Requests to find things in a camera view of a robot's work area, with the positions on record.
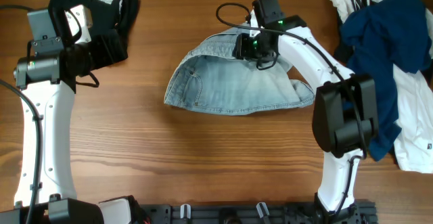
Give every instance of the denim shorts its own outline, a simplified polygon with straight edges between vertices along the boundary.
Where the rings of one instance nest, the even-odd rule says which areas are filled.
[[[313,90],[289,79],[292,65],[278,58],[270,69],[233,56],[237,36],[248,30],[231,28],[204,40],[190,51],[171,77],[164,103],[194,112],[245,115],[309,106]]]

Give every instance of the black cable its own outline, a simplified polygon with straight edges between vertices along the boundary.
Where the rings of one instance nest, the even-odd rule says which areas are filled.
[[[298,40],[302,41],[304,44],[307,44],[311,48],[313,48],[323,58],[323,60],[325,60],[326,64],[331,68],[332,72],[341,80],[341,84],[343,86],[343,89],[347,92],[347,96],[348,96],[350,102],[353,105],[353,111],[355,113],[355,118],[357,120],[358,133],[359,133],[359,138],[361,140],[361,148],[362,148],[362,151],[363,151],[363,156],[362,157],[360,157],[360,156],[353,156],[349,160],[350,168],[349,168],[349,176],[348,176],[348,181],[347,181],[347,184],[346,184],[346,189],[345,189],[345,191],[343,193],[343,199],[342,199],[342,201],[341,201],[341,203],[340,203],[340,205],[339,205],[339,207],[338,207],[338,209],[337,209],[337,211],[335,212],[335,215],[334,215],[334,218],[337,218],[338,214],[340,213],[340,211],[341,211],[341,209],[342,209],[342,207],[344,205],[344,201],[346,200],[347,195],[348,195],[348,191],[349,191],[349,188],[350,188],[350,180],[352,178],[352,171],[353,171],[354,161],[356,159],[362,159],[362,160],[364,160],[367,157],[367,144],[365,143],[364,133],[363,133],[363,130],[362,130],[361,117],[359,116],[358,107],[357,107],[356,101],[355,101],[355,99],[354,99],[354,97],[352,95],[352,91],[349,89],[349,86],[347,85],[347,83],[344,80],[344,78],[338,72],[338,69],[329,61],[329,59],[326,57],[326,55],[323,54],[323,52],[319,48],[317,48],[314,44],[312,44],[309,40],[304,39],[304,38],[302,38],[302,37],[300,37],[298,35],[295,35],[295,34],[292,34],[292,33],[289,33],[289,32],[285,32],[285,31],[271,30],[271,29],[268,29],[268,28],[248,27],[248,26],[242,26],[242,25],[237,25],[237,24],[232,24],[232,23],[226,22],[223,19],[221,19],[221,17],[219,16],[219,10],[222,7],[225,7],[225,6],[228,6],[228,5],[234,5],[234,6],[238,6],[238,7],[244,8],[248,12],[248,16],[246,18],[250,17],[250,10],[245,5],[242,5],[242,4],[239,4],[239,3],[224,3],[224,4],[221,4],[216,9],[216,18],[219,20],[219,22],[222,22],[223,24],[226,24],[226,25],[228,25],[230,27],[243,28],[243,29],[246,29],[246,30],[257,30],[257,31],[262,31],[262,32],[273,32],[275,34],[288,35],[290,37],[298,39]]]
[[[272,64],[269,65],[269,66],[267,66],[267,67],[264,67],[264,68],[263,68],[263,67],[260,67],[260,66],[262,66],[263,63],[262,63],[261,60],[259,59],[259,60],[257,61],[257,64],[256,64],[256,68],[259,69],[259,70],[270,69],[270,68],[272,68],[273,66],[276,65],[277,60],[278,60],[278,57],[279,57],[279,54],[276,54],[275,57],[273,58]]]
[[[26,224],[30,224],[32,220],[33,211],[36,205],[36,198],[39,190],[39,173],[41,167],[41,136],[42,136],[42,127],[41,127],[41,118],[39,117],[39,113],[36,110],[35,105],[19,90],[17,90],[12,85],[6,83],[5,81],[0,79],[0,85],[8,88],[16,95],[21,97],[21,99],[27,104],[30,108],[30,111],[33,114],[33,120],[36,124],[36,156],[35,156],[35,172],[33,173],[33,185],[31,186],[32,190],[32,198],[30,200],[30,206],[27,213]]]
[[[0,9],[23,9],[28,12],[33,11],[33,8],[26,7],[23,5],[0,5]],[[30,50],[32,47],[31,41],[27,43],[27,60],[30,60]],[[30,108],[30,111],[33,115],[33,120],[36,124],[36,156],[35,156],[35,171],[33,173],[33,184],[31,186],[32,190],[32,197],[30,199],[30,205],[28,208],[28,213],[26,217],[26,224],[30,224],[33,216],[33,211],[35,209],[36,205],[36,198],[38,195],[39,190],[39,175],[40,175],[40,167],[41,167],[41,136],[42,136],[42,128],[41,128],[41,118],[39,117],[39,113],[35,108],[35,105],[23,94],[21,91],[17,90],[15,87],[11,86],[10,84],[6,83],[5,81],[0,79],[0,85],[3,85],[4,87],[8,88],[12,92],[14,92],[16,95],[21,97],[21,99],[27,104],[27,106]]]
[[[0,9],[23,9],[23,10],[26,10],[28,12],[33,11],[33,8],[31,8],[31,7],[26,7],[26,6],[23,6],[23,5],[13,5],[13,4],[11,4],[11,5],[0,5]]]
[[[89,76],[93,79],[93,83],[82,83],[82,82],[75,82],[76,85],[84,85],[84,86],[89,86],[89,87],[93,87],[93,88],[98,88],[99,87],[99,81],[96,78],[96,76],[92,73],[89,72]]]

